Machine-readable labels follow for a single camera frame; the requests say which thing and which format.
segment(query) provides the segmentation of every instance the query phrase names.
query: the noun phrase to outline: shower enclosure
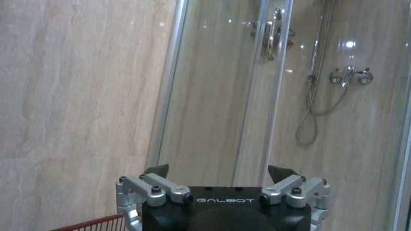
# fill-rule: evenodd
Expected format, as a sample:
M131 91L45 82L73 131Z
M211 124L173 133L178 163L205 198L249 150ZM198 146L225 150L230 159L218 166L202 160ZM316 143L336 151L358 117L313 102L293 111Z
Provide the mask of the shower enclosure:
M147 165L186 185L329 179L324 230L404 231L410 0L179 0Z

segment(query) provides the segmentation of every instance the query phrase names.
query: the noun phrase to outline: tiled wall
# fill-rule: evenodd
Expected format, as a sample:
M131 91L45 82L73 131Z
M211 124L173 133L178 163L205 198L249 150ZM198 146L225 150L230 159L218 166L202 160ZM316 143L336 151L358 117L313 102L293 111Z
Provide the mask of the tiled wall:
M306 108L317 30L307 24L317 23L313 7L318 3L295 1L291 26L297 37L281 86L273 164L291 167L307 176L329 178L334 207L326 230L385 231L393 216L396 163L401 159L398 146L406 112L410 62L404 62L404 51L409 49L405 30L410 1L337 0L317 94L318 110L330 107L342 93L342 88L329 81L337 67L369 67L376 79L368 86L353 81L336 113L318 117L318 139L305 147L295 141L295 130ZM306 139L313 134L311 118L303 134Z
M174 0L0 2L0 229L113 215L145 168Z

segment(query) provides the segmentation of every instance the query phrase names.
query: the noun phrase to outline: shower valve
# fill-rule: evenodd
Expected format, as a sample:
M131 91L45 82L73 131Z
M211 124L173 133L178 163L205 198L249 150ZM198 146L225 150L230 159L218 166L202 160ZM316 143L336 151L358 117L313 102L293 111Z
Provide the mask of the shower valve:
M342 72L338 68L330 75L330 82L341 84L344 88L349 87L352 79L357 78L360 83L368 85L374 80L374 75L370 72L370 68L366 68L364 71L356 70L354 66L349 65Z

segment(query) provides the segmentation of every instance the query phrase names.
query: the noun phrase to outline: red basket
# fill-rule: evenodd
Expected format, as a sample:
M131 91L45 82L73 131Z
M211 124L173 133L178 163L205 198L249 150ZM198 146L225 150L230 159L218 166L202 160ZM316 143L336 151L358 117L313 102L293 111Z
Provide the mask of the red basket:
M53 231L126 231L125 217L113 215Z

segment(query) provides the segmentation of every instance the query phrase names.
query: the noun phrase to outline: shower door handle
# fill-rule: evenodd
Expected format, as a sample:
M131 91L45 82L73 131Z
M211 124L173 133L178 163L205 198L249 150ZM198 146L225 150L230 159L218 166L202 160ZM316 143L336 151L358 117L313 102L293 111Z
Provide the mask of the shower door handle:
M269 27L270 27L270 32L269 32L269 42L267 42L267 51L269 51L269 60L274 60L277 58L277 47L279 45L279 40L281 40L281 27L277 26L278 21L282 20L282 9L275 8L274 14L273 14L273 20L267 22Z

